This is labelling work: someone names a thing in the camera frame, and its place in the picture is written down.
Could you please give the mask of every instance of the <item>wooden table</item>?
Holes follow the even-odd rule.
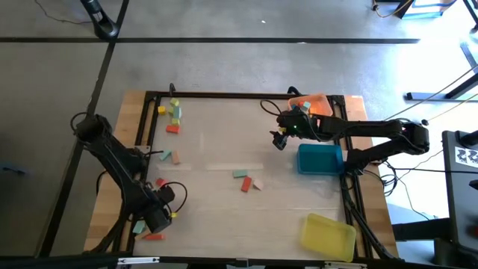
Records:
[[[129,91],[124,96],[116,128],[114,130],[114,136],[127,147],[135,146],[134,143],[140,123],[140,115],[143,110],[145,94],[146,92],[144,91]],[[349,120],[367,119],[364,109],[364,101],[361,96],[345,96],[345,101]],[[150,105],[141,145],[146,145],[146,136],[149,133],[148,123],[151,122],[153,109],[154,106]],[[372,140],[368,137],[353,137],[352,142],[353,146],[359,149],[366,149],[373,145]],[[376,167],[369,166],[367,169],[379,173]],[[364,210],[369,227],[373,230],[377,238],[387,250],[392,255],[398,256],[382,184],[376,178],[368,174],[360,176],[360,184],[364,201]],[[90,222],[90,228],[84,244],[85,250],[94,248],[108,233],[108,230],[118,218],[120,206],[121,195],[119,188],[111,177],[108,175],[103,176]],[[360,231],[358,225],[356,225],[356,228],[357,231]],[[129,223],[127,223],[123,231],[120,246],[121,250],[125,250],[126,248],[129,229]],[[359,256],[364,256],[364,248],[360,232],[357,233],[357,248]]]

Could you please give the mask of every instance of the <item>red block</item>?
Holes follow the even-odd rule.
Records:
[[[166,132],[179,133],[179,126],[166,126]]]
[[[251,187],[252,179],[248,176],[244,178],[244,181],[242,182],[242,187],[240,188],[241,191],[247,192],[249,188]]]
[[[161,188],[163,187],[163,185],[167,182],[166,179],[162,179],[162,178],[159,178],[159,179],[156,179],[156,185]]]
[[[144,240],[164,240],[164,235],[162,234],[150,234],[143,237]]]

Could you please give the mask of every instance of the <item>concrete floor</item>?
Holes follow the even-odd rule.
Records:
[[[39,2],[51,16],[88,19],[79,1]],[[121,2],[101,1],[114,19]],[[0,0],[0,7],[0,37],[94,37],[91,25],[44,17],[33,0]],[[440,19],[400,20],[380,19],[370,11],[368,0],[131,0],[121,37],[421,38],[422,42],[117,44],[96,112],[114,124],[126,90],[167,90],[170,82],[185,91],[284,93],[294,85],[303,93],[361,95],[369,118],[381,120],[412,104],[403,101],[403,93],[435,92],[470,69],[459,38],[473,24],[462,11],[462,3],[457,2]],[[0,161],[31,171],[22,178],[1,175],[0,255],[35,253],[73,146],[69,118],[85,110],[106,47],[104,43],[0,43]],[[423,105],[406,116],[421,120],[447,106]],[[426,159],[421,157],[393,164],[415,166]],[[99,171],[99,163],[83,154],[53,255],[82,251]],[[410,187],[415,207],[442,215],[443,189],[433,200],[421,199],[423,184]],[[404,195],[397,190],[389,202],[407,207]]]

